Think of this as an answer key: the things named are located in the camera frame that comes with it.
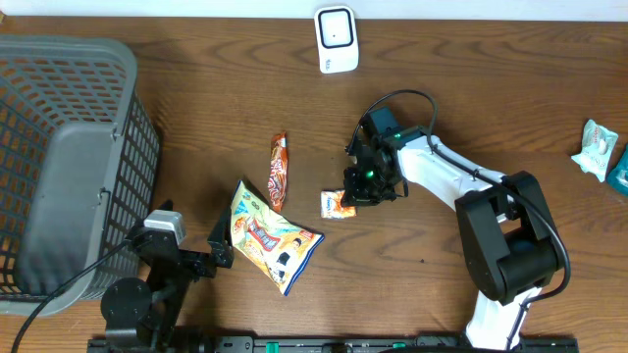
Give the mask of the small orange tissue box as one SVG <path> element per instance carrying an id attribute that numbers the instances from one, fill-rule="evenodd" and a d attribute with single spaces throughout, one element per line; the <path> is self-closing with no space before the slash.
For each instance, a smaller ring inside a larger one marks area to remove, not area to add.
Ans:
<path id="1" fill-rule="evenodd" d="M 344 191 L 341 190 L 323 190 L 320 194 L 321 200 L 321 217 L 323 219 L 342 220 L 352 218 L 357 215 L 355 207 L 344 207 L 341 200 L 344 197 Z"/>

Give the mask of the large snack chip bag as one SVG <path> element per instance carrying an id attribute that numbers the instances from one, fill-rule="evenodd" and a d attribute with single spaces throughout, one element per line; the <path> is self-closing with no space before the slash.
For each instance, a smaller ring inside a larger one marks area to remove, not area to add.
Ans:
<path id="1" fill-rule="evenodd" d="M 287 296 L 325 235 L 289 222 L 249 190 L 237 184 L 232 198 L 233 246 Z"/>

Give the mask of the orange red snack bar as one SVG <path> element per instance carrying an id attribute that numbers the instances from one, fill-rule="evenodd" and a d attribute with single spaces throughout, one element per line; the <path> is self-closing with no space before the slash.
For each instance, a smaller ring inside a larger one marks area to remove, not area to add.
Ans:
<path id="1" fill-rule="evenodd" d="M 285 202 L 288 185 L 288 144 L 285 131 L 271 140 L 271 163 L 268 190 L 273 210 L 280 213 Z"/>

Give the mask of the mint green wipes packet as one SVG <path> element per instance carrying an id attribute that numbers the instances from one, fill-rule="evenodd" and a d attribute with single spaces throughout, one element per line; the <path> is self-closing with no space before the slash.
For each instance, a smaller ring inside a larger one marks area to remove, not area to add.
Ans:
<path id="1" fill-rule="evenodd" d="M 594 120 L 588 120 L 583 128 L 581 151 L 573 155 L 571 160 L 583 173 L 593 174 L 599 182 L 604 182 L 617 139 L 616 132 L 598 125 Z"/>

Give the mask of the teal mouthwash bottle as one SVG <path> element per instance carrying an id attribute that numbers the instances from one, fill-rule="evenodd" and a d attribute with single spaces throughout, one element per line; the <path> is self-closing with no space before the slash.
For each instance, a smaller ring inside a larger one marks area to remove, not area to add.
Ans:
<path id="1" fill-rule="evenodd" d="M 625 146 L 625 150 L 620 157 L 618 163 L 608 174 L 606 182 L 618 193 L 628 196 L 628 146 Z"/>

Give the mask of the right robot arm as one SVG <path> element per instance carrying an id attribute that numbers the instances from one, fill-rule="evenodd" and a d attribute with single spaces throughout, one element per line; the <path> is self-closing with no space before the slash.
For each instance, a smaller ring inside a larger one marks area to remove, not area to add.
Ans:
<path id="1" fill-rule="evenodd" d="M 456 215 L 467 271 L 479 290 L 465 329 L 475 348 L 508 351 L 532 303 L 556 272 L 570 280 L 569 258 L 538 181 L 480 167 L 425 128 L 362 126 L 345 148 L 354 165 L 344 172 L 342 205 L 375 206 L 399 198 L 397 184 L 416 183 Z"/>

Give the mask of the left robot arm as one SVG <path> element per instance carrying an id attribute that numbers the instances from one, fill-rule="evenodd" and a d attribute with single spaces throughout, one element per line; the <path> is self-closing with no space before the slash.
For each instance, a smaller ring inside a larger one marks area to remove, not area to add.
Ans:
<path id="1" fill-rule="evenodd" d="M 213 352 L 215 340 L 177 321 L 190 285 L 213 278 L 234 262 L 231 211 L 225 209 L 208 236 L 208 253 L 180 248 L 186 231 L 183 215 L 168 200 L 138 221 L 128 236 L 128 249 L 150 268 L 146 279 L 124 277 L 101 299 L 105 337 L 91 339 L 89 352 Z"/>

